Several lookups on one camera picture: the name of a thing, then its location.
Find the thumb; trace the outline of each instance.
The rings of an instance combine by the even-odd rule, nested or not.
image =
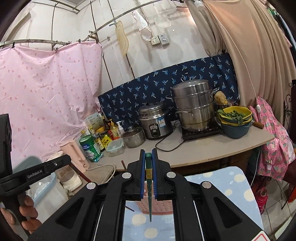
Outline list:
[[[9,225],[14,225],[15,224],[15,219],[13,217],[13,215],[7,211],[5,208],[0,208],[4,218],[6,219],[6,221],[9,223]]]

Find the clear plastic food container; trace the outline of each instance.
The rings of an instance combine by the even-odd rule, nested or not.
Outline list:
[[[119,138],[117,140],[114,140],[114,141],[111,141],[107,148],[106,148],[106,151],[108,153],[108,155],[110,157],[113,157],[113,156],[117,156],[117,155],[120,155],[124,152],[123,146],[124,142],[123,142],[123,139],[122,138]]]

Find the pink curtain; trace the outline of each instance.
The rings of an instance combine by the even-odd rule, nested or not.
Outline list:
[[[100,106],[101,58],[94,42],[0,50],[0,113],[10,118],[13,167],[28,156],[47,160],[80,133]]]

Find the white wall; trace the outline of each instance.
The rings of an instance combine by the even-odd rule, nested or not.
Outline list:
[[[11,34],[10,39],[51,39],[51,23],[53,13],[53,2],[47,0],[35,0],[35,7],[27,17]],[[136,6],[135,0],[118,1],[110,0],[115,16]],[[144,41],[138,32],[137,23],[132,17],[132,13],[121,17],[125,33],[129,40],[128,58],[132,66],[135,77],[140,77],[152,71],[162,69],[174,64],[182,63],[192,59],[207,57],[201,44],[200,34],[192,19],[192,16],[185,4],[175,1],[163,0],[155,3],[159,12],[167,16],[172,26],[169,28],[158,28],[154,24],[157,14],[152,4],[143,9],[148,17],[155,35],[165,34],[170,40],[170,45],[162,47],[157,45],[152,47],[149,42]],[[100,27],[112,19],[107,0],[95,0],[92,3],[96,27]],[[89,35],[89,31],[94,31],[94,23],[91,15],[89,1],[85,1],[76,14],[71,9],[57,5],[54,14],[53,40],[76,42],[79,38],[84,39]],[[110,41],[102,41],[106,65],[110,73],[113,86],[119,86],[133,79],[131,69],[127,59],[122,56],[118,47],[115,34],[115,26],[106,26],[98,32],[100,41],[110,37]],[[30,44],[31,47],[51,50],[50,45]],[[103,64],[102,89],[104,93],[112,89],[106,67]]]

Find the wall socket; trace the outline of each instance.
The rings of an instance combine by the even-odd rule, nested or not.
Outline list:
[[[170,41],[168,40],[167,36],[160,34],[158,35],[158,37],[162,46],[170,44]]]
[[[158,36],[152,37],[150,42],[152,46],[160,44]]]

